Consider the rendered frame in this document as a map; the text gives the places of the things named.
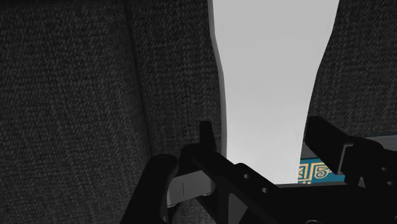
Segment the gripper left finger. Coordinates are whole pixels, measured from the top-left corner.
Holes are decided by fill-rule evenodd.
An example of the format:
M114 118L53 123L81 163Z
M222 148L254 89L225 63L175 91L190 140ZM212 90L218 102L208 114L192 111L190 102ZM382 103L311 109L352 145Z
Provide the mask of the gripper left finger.
M198 196L216 224L280 224L272 193L278 187L245 164L233 164L216 151L210 121L199 123L199 142L183 147L186 171L201 171L214 182L212 194Z

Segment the blue patterned rug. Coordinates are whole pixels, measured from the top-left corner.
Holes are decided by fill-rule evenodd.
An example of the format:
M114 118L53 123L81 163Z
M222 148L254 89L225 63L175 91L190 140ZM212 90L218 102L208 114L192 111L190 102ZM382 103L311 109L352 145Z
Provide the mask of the blue patterned rug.
M327 182L343 182L343 174L334 174L331 169L318 158L302 159L298 171L298 183L314 184Z

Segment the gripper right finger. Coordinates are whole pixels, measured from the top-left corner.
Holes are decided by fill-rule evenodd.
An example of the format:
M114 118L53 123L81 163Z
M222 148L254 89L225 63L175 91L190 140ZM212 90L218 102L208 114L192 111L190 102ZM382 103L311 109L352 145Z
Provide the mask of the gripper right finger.
M397 151L350 136L320 116L307 119L304 143L344 182L363 188L397 188Z

